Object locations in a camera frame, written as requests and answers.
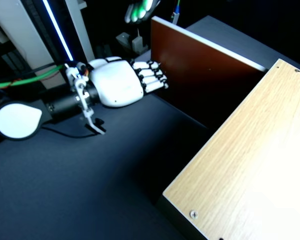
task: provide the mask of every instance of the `red brown board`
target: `red brown board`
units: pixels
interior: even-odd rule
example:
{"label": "red brown board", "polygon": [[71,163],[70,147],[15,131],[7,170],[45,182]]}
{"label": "red brown board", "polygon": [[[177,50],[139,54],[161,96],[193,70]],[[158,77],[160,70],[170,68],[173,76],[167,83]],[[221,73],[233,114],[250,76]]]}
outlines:
{"label": "red brown board", "polygon": [[169,88],[158,95],[217,129],[261,80],[266,69],[159,17],[151,22],[151,59]]}

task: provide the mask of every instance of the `robotic arm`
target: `robotic arm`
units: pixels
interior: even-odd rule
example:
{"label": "robotic arm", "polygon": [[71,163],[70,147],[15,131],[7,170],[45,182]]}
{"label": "robotic arm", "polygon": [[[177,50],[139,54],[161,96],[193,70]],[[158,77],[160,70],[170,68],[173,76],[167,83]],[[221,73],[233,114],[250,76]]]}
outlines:
{"label": "robotic arm", "polygon": [[76,67],[66,67],[69,93],[49,102],[9,102],[1,106],[1,135],[12,140],[30,138],[42,124],[77,109],[82,110],[86,127],[103,135],[105,130],[93,122],[93,104],[124,107],[157,89],[168,88],[167,77],[155,61],[129,63],[120,57],[108,57],[92,60],[88,65],[80,62]]}

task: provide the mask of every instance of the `screw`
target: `screw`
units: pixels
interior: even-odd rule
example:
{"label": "screw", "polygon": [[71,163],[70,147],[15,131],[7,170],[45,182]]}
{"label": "screw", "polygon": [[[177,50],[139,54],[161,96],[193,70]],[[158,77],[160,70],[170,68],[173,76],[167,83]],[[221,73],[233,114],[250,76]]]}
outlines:
{"label": "screw", "polygon": [[190,217],[192,219],[197,219],[198,218],[198,213],[195,210],[190,211]]}

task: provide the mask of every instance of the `wooden board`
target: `wooden board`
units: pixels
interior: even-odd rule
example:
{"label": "wooden board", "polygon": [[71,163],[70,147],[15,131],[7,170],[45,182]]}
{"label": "wooden board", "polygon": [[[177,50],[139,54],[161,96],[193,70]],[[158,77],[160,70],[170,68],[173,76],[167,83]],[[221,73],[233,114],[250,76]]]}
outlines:
{"label": "wooden board", "polygon": [[220,127],[266,70],[158,17],[151,22],[151,58],[162,63],[168,77],[169,88],[159,96],[213,129]]}
{"label": "wooden board", "polygon": [[209,240],[300,239],[300,72],[278,60],[163,196]]}

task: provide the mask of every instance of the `glowing led strip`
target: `glowing led strip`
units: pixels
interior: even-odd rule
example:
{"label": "glowing led strip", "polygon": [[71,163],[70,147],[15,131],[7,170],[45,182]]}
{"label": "glowing led strip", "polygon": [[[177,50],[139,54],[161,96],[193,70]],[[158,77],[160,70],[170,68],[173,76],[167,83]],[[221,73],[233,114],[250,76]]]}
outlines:
{"label": "glowing led strip", "polygon": [[59,36],[59,38],[60,38],[60,40],[61,40],[61,42],[62,42],[62,45],[63,45],[63,47],[64,47],[64,50],[66,51],[66,54],[68,55],[69,60],[70,60],[70,61],[73,61],[74,58],[72,57],[72,55],[71,55],[71,53],[70,53],[70,50],[69,50],[69,48],[68,48],[68,46],[67,46],[67,44],[66,44],[66,41],[65,41],[65,39],[64,39],[64,36],[62,35],[62,33],[61,33],[61,31],[60,31],[60,28],[59,28],[59,26],[58,26],[58,24],[57,24],[57,21],[56,21],[56,19],[55,19],[55,16],[54,16],[54,14],[53,14],[52,11],[51,11],[51,8],[50,8],[50,5],[49,5],[49,3],[48,3],[48,0],[42,0],[42,1],[43,1],[44,6],[45,6],[45,8],[46,8],[46,10],[47,10],[47,12],[48,12],[48,14],[49,14],[49,16],[50,16],[50,19],[51,19],[51,21],[52,21],[52,23],[53,23],[53,26],[54,26],[56,32],[58,33],[58,36]]}

